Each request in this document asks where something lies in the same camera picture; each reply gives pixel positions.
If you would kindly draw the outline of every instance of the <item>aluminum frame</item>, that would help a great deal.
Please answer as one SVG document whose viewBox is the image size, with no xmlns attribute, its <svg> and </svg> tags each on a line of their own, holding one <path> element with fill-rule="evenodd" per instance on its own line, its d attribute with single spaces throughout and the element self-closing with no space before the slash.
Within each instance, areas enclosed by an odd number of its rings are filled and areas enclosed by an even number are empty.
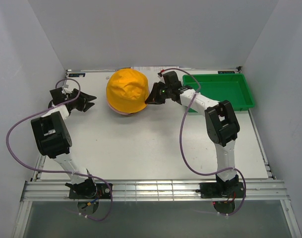
<svg viewBox="0 0 302 238">
<path fill-rule="evenodd" d="M 21 201 L 88 201 L 69 199 L 67 180 L 27 182 Z M 214 180 L 108 181 L 113 184 L 113 200 L 117 201 L 202 201 L 195 190 L 201 182 Z M 290 199 L 282 180 L 247 180 L 246 200 Z"/>
</svg>

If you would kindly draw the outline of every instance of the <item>purple cable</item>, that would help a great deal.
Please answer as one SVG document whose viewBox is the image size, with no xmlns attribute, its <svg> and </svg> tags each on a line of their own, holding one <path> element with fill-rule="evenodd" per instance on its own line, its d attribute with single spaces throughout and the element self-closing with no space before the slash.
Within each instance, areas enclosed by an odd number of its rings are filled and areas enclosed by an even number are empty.
<svg viewBox="0 0 302 238">
<path fill-rule="evenodd" d="M 218 171 L 216 171 L 216 172 L 204 174 L 204 173 L 197 172 L 196 170 L 194 170 L 194 169 L 189 165 L 189 163 L 188 163 L 187 160 L 186 160 L 186 157 L 185 157 L 185 154 L 184 154 L 184 150 L 183 150 L 183 148 L 182 148 L 182 130 L 183 130 L 183 127 L 184 127 L 184 123 L 185 123 L 185 119 L 186 119 L 187 113 L 188 113 L 188 111 L 189 111 L 189 109 L 190 109 L 192 103 L 194 102 L 194 100 L 195 100 L 195 98 L 196 98 L 196 94 L 200 91 L 201 85 L 200 85 L 200 83 L 197 81 L 197 79 L 196 79 L 193 75 L 191 75 L 191 74 L 188 73 L 187 71 L 185 71 L 185 70 L 183 70 L 183 69 L 180 69 L 180 68 L 167 68 L 167 69 L 163 69 L 163 70 L 161 70 L 161 73 L 163 73 L 163 72 L 165 72 L 165 71 L 168 71 L 168 70 L 179 70 L 179 71 L 181 71 L 181 72 L 187 74 L 188 76 L 190 76 L 190 77 L 198 84 L 198 89 L 196 90 L 196 93 L 195 93 L 194 96 L 192 97 L 192 99 L 191 99 L 191 101 L 190 101 L 190 103 L 189 103 L 189 105 L 188 105 L 188 107 L 187 107 L 187 109 L 186 109 L 186 111 L 185 111 L 185 113 L 184 113 L 184 116 L 182 117 L 182 120 L 181 120 L 181 128 L 180 128 L 180 149 L 181 149 L 181 156 L 182 156 L 182 159 L 184 160 L 184 163 L 186 164 L 186 166 L 187 166 L 193 173 L 195 173 L 195 174 L 197 174 L 197 175 L 201 175 L 201 176 L 211 176 L 211 175 L 216 175 L 216 174 L 221 173 L 221 172 L 226 171 L 226 170 L 235 170 L 235 171 L 237 171 L 237 172 L 240 174 L 240 176 L 241 176 L 241 178 L 242 178 L 242 180 L 243 180 L 243 184 L 244 184 L 244 194 L 243 194 L 243 198 L 242 198 L 242 201 L 241 201 L 239 207 L 238 207 L 235 211 L 233 211 L 232 213 L 229 213 L 229 214 L 220 213 L 221 215 L 224 215 L 224 216 L 231 216 L 231 215 L 237 213 L 237 212 L 241 209 L 241 207 L 242 207 L 242 205 L 243 205 L 243 203 L 244 203 L 244 200 L 245 200 L 245 196 L 246 196 L 246 183 L 245 183 L 245 179 L 244 179 L 244 177 L 243 177 L 243 174 L 241 173 L 240 170 L 238 170 L 238 169 L 236 169 L 236 168 L 232 168 L 232 167 L 228 167 L 228 168 L 224 168 L 224 169 L 222 169 L 222 170 L 218 170 Z"/>
<path fill-rule="evenodd" d="M 71 102 L 77 100 L 77 98 L 78 98 L 79 95 L 80 95 L 80 84 L 79 84 L 76 80 L 74 80 L 74 79 L 72 79 L 72 78 L 62 79 L 62 80 L 58 81 L 58 82 L 56 83 L 56 86 L 55 86 L 55 87 L 57 88 L 57 85 L 58 85 L 60 82 L 63 82 L 63 81 L 66 81 L 66 80 L 71 80 L 71 81 L 74 81 L 74 82 L 77 83 L 77 85 L 78 85 L 78 87 L 79 87 L 79 89 L 78 89 L 78 90 L 79 90 L 79 91 L 78 91 L 78 94 L 77 94 L 77 96 L 76 96 L 75 98 L 73 98 L 73 99 L 71 99 L 71 100 L 68 100 L 68 101 L 66 101 L 66 102 L 60 103 L 60 104 L 56 105 L 55 107 L 59 107 L 59 106 L 61 106 L 61 105 L 65 105 L 65 104 L 67 104 L 67 103 L 71 103 Z M 97 177 L 97 176 L 93 176 L 93 175 L 85 175 L 85 174 L 81 174 L 81 173 L 78 173 L 78 172 L 73 173 L 73 172 L 71 172 L 71 171 L 64 171 L 64 170 L 62 170 L 62 171 L 55 171 L 55 170 L 41 170 L 41 169 L 37 169 L 37 168 L 34 168 L 34 167 L 32 167 L 32 166 L 29 166 L 29 165 L 25 164 L 24 162 L 22 162 L 22 161 L 14 154 L 14 152 L 13 152 L 12 149 L 11 149 L 10 143 L 9 143 L 9 137 L 10 137 L 11 132 L 14 130 L 14 128 L 16 128 L 16 127 L 17 127 L 19 124 L 21 124 L 22 122 L 24 122 L 24 121 L 26 121 L 26 120 L 28 120 L 28 119 L 30 119 L 30 118 L 33 118 L 33 117 L 35 117 L 35 116 L 38 116 L 39 114 L 44 114 L 44 113 L 48 112 L 49 110 L 51 110 L 51 109 L 53 109 L 53 108 L 54 108 L 54 107 L 51 107 L 51 108 L 48 108 L 48 109 L 46 109 L 46 110 L 43 110 L 43 111 L 41 111 L 41 112 L 39 112 L 39 113 L 35 113 L 35 114 L 33 114 L 33 115 L 30 115 L 30 116 L 28 116 L 28 117 L 26 117 L 26 118 L 24 118 L 24 119 L 18 121 L 17 123 L 15 123 L 15 124 L 10 128 L 10 130 L 8 130 L 8 132 L 7 132 L 7 134 L 6 134 L 6 139 L 5 139 L 5 141 L 6 141 L 6 147 L 7 147 L 8 151 L 10 152 L 11 156 L 12 156 L 12 157 L 13 157 L 20 165 L 22 165 L 23 167 L 25 167 L 25 168 L 27 168 L 27 169 L 29 169 L 29 170 L 33 170 L 33 171 L 37 171 L 37 172 L 41 172 L 41 173 L 51 173 L 51 174 L 74 174 L 74 175 L 84 176 L 84 177 L 88 177 L 88 178 L 98 179 L 98 180 L 104 182 L 104 183 L 107 185 L 108 189 L 109 189 L 110 191 L 112 191 L 112 189 L 111 189 L 110 185 L 108 184 L 108 182 L 105 181 L 105 180 L 102 179 L 102 178 Z M 94 220 L 94 221 L 97 221 L 97 222 L 101 222 L 101 221 L 105 220 L 105 219 L 109 216 L 109 214 L 110 214 L 110 212 L 111 212 L 111 209 L 112 209 L 112 201 L 113 201 L 112 193 L 110 193 L 110 200 L 111 200 L 110 208 L 109 208 L 107 214 L 106 214 L 103 218 L 101 218 L 101 219 L 96 219 L 96 218 L 89 217 L 89 216 L 87 216 L 87 217 L 90 218 L 91 220 Z"/>
</svg>

